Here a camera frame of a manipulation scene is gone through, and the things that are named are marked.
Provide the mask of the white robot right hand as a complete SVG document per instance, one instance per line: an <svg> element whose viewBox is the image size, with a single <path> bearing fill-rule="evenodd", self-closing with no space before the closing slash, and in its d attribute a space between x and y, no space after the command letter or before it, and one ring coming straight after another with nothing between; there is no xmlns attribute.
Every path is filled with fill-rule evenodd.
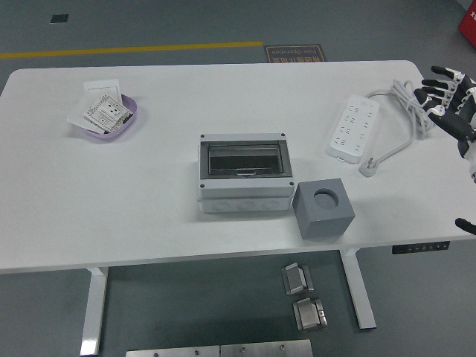
<svg viewBox="0 0 476 357"><path fill-rule="evenodd" d="M433 65L443 80L424 79L415 97L427 117L457 140L461 158L475 179L475 80L452 68Z"/></svg>

